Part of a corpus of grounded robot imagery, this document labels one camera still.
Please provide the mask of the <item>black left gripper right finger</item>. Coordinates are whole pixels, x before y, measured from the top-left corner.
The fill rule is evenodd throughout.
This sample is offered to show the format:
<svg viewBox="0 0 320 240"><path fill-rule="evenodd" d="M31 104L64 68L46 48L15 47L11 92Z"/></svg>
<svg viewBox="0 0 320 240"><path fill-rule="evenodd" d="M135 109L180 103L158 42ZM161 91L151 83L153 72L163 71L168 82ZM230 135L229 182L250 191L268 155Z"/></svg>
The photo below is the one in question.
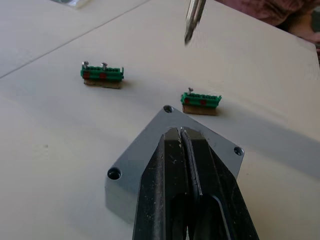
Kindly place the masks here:
<svg viewBox="0 0 320 240"><path fill-rule="evenodd" d="M186 157L191 240L257 240L258 233L237 181L205 137L180 131Z"/></svg>

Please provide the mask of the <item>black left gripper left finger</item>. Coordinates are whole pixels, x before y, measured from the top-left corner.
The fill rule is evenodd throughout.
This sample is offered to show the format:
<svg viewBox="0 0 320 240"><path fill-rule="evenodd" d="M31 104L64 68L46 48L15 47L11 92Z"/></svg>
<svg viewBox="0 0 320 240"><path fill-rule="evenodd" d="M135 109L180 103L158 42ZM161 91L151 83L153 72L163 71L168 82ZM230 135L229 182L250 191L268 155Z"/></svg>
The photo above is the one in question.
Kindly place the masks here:
<svg viewBox="0 0 320 240"><path fill-rule="evenodd" d="M178 129L170 128L141 175L132 238L186 239L189 195L182 140Z"/></svg>

